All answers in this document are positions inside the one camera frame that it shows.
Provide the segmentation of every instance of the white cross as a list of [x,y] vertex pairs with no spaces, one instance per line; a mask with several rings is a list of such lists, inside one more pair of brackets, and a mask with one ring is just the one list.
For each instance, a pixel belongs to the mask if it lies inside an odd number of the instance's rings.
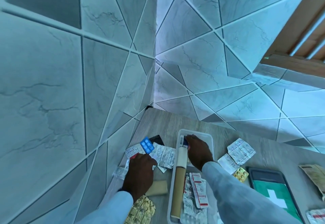
[[275,191],[274,190],[269,190],[267,189],[267,192],[269,194],[270,197],[268,197],[268,199],[271,200],[271,202],[273,202],[274,204],[276,204],[277,206],[287,209],[287,205],[285,203],[284,199],[281,198],[277,198],[277,196],[275,195]]

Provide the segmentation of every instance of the wooden table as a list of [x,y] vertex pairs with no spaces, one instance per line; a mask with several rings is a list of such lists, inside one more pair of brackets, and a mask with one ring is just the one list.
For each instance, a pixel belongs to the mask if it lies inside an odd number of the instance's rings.
[[[324,154],[281,144],[273,140],[237,132],[155,108],[149,108],[145,111],[130,146],[140,142],[146,136],[153,137],[159,134],[166,146],[175,148],[177,133],[180,129],[211,134],[213,137],[215,160],[224,155],[227,152],[227,146],[236,139],[240,137],[245,140],[256,150],[256,154],[243,167],[253,166],[281,171],[287,179],[306,223],[309,224],[305,215],[307,210],[325,208],[325,203],[321,200],[317,188],[302,169],[298,167],[299,164],[318,164],[325,167]],[[120,165],[124,166],[125,162],[126,156],[124,156]],[[167,180],[168,191],[170,191],[171,177],[172,170],[167,170],[164,174],[158,168],[154,170],[154,180]],[[122,180],[113,178],[108,188],[108,193],[105,196],[106,201],[122,184]],[[149,198],[156,205],[156,213],[152,218],[152,223],[167,223],[169,194]]]

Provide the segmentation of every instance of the sleeve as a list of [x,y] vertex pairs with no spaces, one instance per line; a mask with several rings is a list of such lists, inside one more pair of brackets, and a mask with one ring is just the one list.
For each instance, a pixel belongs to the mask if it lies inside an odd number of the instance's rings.
[[77,224],[123,224],[132,205],[131,194],[126,191],[119,191],[105,205],[84,217]]
[[213,190],[220,217],[225,224],[300,223],[284,209],[227,173],[216,162],[206,163],[202,173]]

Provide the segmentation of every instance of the light blue sleeve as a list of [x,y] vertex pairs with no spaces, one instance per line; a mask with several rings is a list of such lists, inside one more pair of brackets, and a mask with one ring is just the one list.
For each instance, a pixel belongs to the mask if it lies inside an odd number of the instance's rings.
[[77,224],[123,224],[132,205],[131,194],[119,191],[105,205],[84,217]]
[[284,209],[227,173],[216,162],[206,163],[202,173],[213,190],[220,217],[225,224],[301,224]]

